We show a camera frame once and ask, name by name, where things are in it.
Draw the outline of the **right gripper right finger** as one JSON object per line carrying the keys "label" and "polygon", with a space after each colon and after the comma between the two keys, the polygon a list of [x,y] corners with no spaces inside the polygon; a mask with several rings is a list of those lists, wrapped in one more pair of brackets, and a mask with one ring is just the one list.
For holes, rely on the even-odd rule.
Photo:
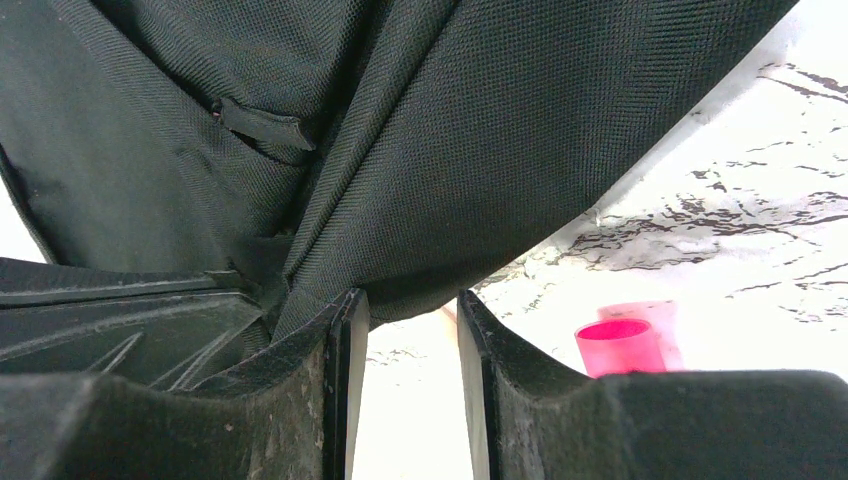
{"label": "right gripper right finger", "polygon": [[477,479],[843,479],[847,385],[816,371],[570,369],[457,299]]}

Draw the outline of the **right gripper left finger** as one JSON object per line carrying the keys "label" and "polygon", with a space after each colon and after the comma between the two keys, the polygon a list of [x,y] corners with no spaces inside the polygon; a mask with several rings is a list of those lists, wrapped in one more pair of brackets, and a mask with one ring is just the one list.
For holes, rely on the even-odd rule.
{"label": "right gripper left finger", "polygon": [[5,479],[347,479],[369,305],[350,290],[189,391],[108,374],[5,375]]}

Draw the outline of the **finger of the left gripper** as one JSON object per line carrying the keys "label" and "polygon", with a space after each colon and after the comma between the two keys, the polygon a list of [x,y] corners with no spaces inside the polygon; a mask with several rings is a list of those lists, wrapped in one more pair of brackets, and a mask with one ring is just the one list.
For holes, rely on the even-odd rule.
{"label": "finger of the left gripper", "polygon": [[124,273],[1,261],[4,375],[109,373],[188,391],[267,347],[263,317],[232,271]]}

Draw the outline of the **black backpack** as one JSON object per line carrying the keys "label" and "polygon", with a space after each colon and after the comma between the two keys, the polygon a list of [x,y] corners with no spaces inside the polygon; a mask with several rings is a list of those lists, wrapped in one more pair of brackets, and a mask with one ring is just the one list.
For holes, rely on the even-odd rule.
{"label": "black backpack", "polygon": [[284,335],[435,309],[593,206],[789,1],[5,1],[1,171],[56,263],[235,268]]}

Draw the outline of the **black pink highlighter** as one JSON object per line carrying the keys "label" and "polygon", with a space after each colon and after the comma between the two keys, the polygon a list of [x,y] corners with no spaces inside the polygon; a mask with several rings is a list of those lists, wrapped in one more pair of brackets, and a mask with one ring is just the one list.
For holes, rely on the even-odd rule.
{"label": "black pink highlighter", "polygon": [[589,377],[666,371],[654,329],[645,320],[598,321],[579,328],[574,337]]}

